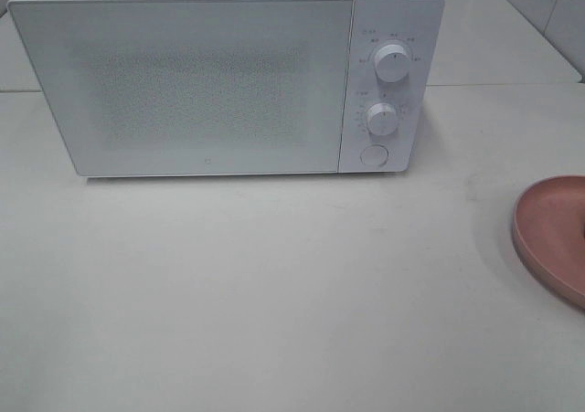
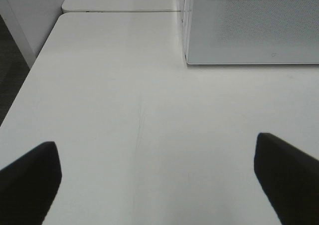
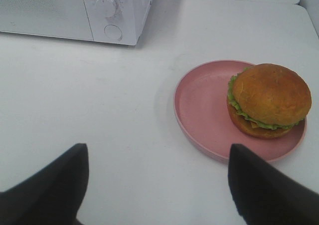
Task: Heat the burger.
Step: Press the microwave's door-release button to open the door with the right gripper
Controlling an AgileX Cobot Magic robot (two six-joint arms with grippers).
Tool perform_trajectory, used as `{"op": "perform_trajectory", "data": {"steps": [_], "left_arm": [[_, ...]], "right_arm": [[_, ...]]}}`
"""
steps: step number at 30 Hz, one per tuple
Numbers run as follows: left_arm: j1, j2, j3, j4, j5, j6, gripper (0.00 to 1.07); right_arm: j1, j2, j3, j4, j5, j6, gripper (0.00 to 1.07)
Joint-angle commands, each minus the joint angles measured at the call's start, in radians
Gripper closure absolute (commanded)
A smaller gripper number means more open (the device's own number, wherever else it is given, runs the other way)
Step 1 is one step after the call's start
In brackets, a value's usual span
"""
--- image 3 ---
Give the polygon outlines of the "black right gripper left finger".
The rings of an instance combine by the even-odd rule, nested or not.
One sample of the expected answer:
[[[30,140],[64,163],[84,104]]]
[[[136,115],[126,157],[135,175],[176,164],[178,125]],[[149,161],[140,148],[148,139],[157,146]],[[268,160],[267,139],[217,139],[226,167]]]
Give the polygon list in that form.
[[[79,225],[89,180],[88,148],[76,144],[46,167],[0,194],[2,225]]]

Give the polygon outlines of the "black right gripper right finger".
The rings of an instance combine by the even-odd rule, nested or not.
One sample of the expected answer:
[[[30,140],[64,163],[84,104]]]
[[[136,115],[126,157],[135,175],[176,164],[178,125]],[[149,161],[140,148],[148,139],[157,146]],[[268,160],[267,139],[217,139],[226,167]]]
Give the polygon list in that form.
[[[248,225],[317,225],[319,195],[281,173],[242,144],[232,144],[228,184]]]

